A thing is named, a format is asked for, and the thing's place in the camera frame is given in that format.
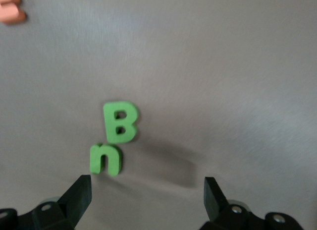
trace brushed metal background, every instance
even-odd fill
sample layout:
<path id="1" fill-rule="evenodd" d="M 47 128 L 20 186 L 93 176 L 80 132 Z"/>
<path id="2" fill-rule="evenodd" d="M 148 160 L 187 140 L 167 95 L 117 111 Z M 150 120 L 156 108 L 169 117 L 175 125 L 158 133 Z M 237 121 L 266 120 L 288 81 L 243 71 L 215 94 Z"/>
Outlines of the brushed metal background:
<path id="1" fill-rule="evenodd" d="M 89 173 L 102 106 L 140 135 L 93 176 L 78 230 L 197 230 L 205 176 L 259 217 L 317 228 L 317 0 L 23 0 L 0 25 L 0 208 Z"/>

